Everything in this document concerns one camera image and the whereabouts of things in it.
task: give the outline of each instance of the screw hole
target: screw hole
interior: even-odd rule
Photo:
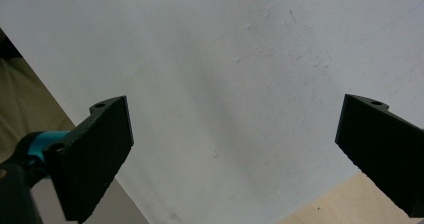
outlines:
[[[372,101],[372,104],[376,105],[376,106],[381,106],[383,105],[383,103],[379,102],[379,101]]]
[[[62,151],[62,149],[65,147],[65,144],[64,143],[55,143],[55,144],[52,144],[50,147],[49,147],[49,151],[51,151],[51,152],[61,152]]]
[[[106,106],[105,104],[103,104],[103,103],[100,103],[100,104],[96,104],[94,107],[95,108],[102,108],[102,107],[104,107],[104,106]]]

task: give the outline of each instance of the white surface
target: white surface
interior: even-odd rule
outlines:
[[[423,1],[0,0],[0,26],[74,123],[128,95],[151,224],[271,224],[357,171],[344,93],[423,124]]]
[[[66,221],[51,180],[41,180],[31,191],[44,224],[77,223]],[[84,224],[116,223],[149,224],[119,183],[113,181],[93,214]]]

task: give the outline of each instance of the black rubber pad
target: black rubber pad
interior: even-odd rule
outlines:
[[[125,97],[100,102],[90,112],[43,150],[65,217],[79,223],[92,214],[133,145]]]
[[[424,132],[388,109],[346,95],[336,143],[399,208],[424,217]]]

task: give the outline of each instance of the beige floor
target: beige floor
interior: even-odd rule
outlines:
[[[415,224],[364,174],[357,174],[279,224]]]

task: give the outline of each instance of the mounting hole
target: mounting hole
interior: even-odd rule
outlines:
[[[104,107],[104,106],[106,106],[105,104],[103,104],[103,103],[100,103],[100,104],[96,104],[94,107],[95,108],[102,108],[102,107]]]
[[[65,144],[64,143],[55,143],[55,144],[52,144],[50,147],[49,147],[49,151],[51,151],[51,152],[61,152],[62,151],[62,149],[65,147]]]
[[[372,104],[376,105],[376,106],[381,106],[383,105],[383,103],[379,102],[379,101],[372,101]]]

